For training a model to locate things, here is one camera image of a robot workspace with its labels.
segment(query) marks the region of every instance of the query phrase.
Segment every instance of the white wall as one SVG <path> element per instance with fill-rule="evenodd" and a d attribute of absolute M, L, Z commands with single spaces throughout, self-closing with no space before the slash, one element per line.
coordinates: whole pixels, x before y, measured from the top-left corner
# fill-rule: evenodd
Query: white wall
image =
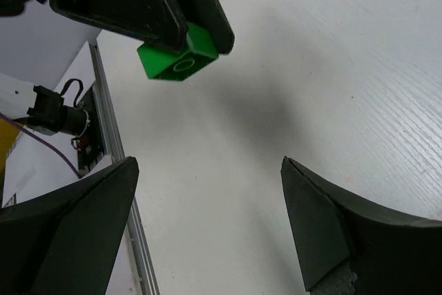
<path fill-rule="evenodd" d="M 78 56 L 69 66 L 69 69 L 61 78 L 55 90 L 60 91 L 64 83 L 71 78 L 81 79 L 84 83 L 84 91 L 80 98 L 95 82 L 95 73 L 88 43 L 84 43 Z M 65 105 L 72 106 L 77 94 L 76 89 L 73 87 L 66 92 L 64 95 Z M 72 164 L 77 166 L 77 152 L 70 145 L 71 136 L 62 133 L 57 133 L 53 136 L 45 136 L 38 133 L 36 135 L 59 149 Z M 111 165 L 112 162 L 112 157 L 105 155 L 90 174 L 104 169 Z M 3 202 L 9 201 L 14 194 L 17 195 L 17 203 L 32 200 L 66 185 L 75 185 L 76 181 L 78 179 L 75 174 L 57 154 L 31 137 L 20 135 L 15 143 L 14 150 L 6 160 Z M 140 283 L 133 258 L 132 244 L 129 240 L 128 232 L 125 231 L 115 259 L 106 295 L 140 294 Z"/>
<path fill-rule="evenodd" d="M 55 88 L 85 41 L 99 29 L 30 2 L 19 17 L 0 17 L 0 73 Z"/>

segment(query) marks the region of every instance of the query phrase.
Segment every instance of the yellow object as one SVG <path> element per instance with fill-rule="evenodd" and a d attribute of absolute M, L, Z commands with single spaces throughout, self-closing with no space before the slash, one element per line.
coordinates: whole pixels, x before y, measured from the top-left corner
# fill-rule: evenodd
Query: yellow object
<path fill-rule="evenodd" d="M 2 170 L 6 163 L 6 153 L 14 143 L 19 130 L 0 120 L 0 170 Z"/>

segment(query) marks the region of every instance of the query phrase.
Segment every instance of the green lego brick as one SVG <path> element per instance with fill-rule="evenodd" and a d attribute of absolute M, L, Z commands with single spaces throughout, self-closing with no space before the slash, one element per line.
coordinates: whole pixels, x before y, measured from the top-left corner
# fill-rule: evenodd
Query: green lego brick
<path fill-rule="evenodd" d="M 218 58 L 219 54 L 207 30 L 193 23 L 188 25 L 186 47 L 179 54 L 158 50 L 147 44 L 137 49 L 149 79 L 184 81 Z"/>

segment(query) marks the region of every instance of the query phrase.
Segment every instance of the cable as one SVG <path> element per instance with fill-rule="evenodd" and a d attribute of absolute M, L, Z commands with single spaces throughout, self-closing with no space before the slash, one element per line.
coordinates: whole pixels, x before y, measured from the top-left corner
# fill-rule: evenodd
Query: cable
<path fill-rule="evenodd" d="M 64 84 L 63 89 L 62 89 L 61 92 L 60 92 L 60 96 L 63 96 L 63 95 L 66 93 L 66 91 L 68 91 L 70 85 L 71 85 L 73 82 L 78 82 L 78 85 L 79 85 L 78 93 L 77 93 L 77 95 L 75 96 L 74 104 L 73 104 L 73 105 L 74 105 L 74 108 L 77 108 L 77 101 L 78 101 L 78 98 L 80 97 L 80 95 L 81 95 L 81 93 L 83 92 L 83 89 L 84 89 L 83 81 L 82 81 L 82 80 L 80 80 L 80 79 L 69 79 L 68 81 L 66 81 L 66 83 Z"/>
<path fill-rule="evenodd" d="M 28 129 L 19 126 L 18 124 L 16 124 L 15 122 L 13 122 L 9 117 L 6 117 L 3 113 L 0 113 L 0 119 L 3 119 L 4 121 L 6 121 L 7 123 L 9 123 L 11 126 L 14 126 L 15 128 L 17 128 L 19 131 L 21 131 L 22 133 L 25 133 L 26 135 L 29 135 L 30 137 L 32 137 L 34 140 L 42 143 L 43 145 L 47 146 L 49 149 L 51 149 L 52 151 L 54 151 L 58 156 L 60 156 L 60 158 L 70 167 L 70 169 L 72 169 L 72 171 L 75 173 L 75 175 L 80 179 L 81 178 L 81 174 L 78 173 L 77 169 L 75 168 L 74 165 L 72 165 L 72 163 L 69 161 L 69 159 L 59 150 L 57 149 L 55 146 L 47 143 L 47 141 L 41 139 L 40 137 L 38 137 L 37 135 L 35 135 L 34 133 L 31 133 Z"/>

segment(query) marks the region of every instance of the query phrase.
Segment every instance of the white table surface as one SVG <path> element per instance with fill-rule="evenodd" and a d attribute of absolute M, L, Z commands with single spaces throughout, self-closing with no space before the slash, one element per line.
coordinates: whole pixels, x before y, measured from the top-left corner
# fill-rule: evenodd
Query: white table surface
<path fill-rule="evenodd" d="M 284 155 L 442 219 L 442 1 L 221 2 L 233 52 L 183 83 L 98 39 L 162 294 L 303 294 Z"/>

